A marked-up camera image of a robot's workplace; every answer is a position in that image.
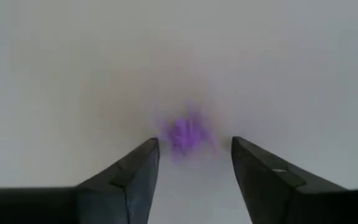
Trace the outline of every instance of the white background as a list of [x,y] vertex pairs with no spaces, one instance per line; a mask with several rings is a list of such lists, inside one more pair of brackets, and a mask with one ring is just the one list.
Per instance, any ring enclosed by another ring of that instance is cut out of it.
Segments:
[[188,100],[221,150],[162,158],[149,223],[248,218],[232,135],[358,188],[358,1],[0,0],[0,187],[77,184]]

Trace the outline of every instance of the white wall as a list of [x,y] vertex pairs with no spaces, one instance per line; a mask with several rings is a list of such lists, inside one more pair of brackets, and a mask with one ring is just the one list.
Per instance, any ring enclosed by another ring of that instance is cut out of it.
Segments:
[[358,1],[0,1],[0,186],[76,184],[187,99],[358,187]]

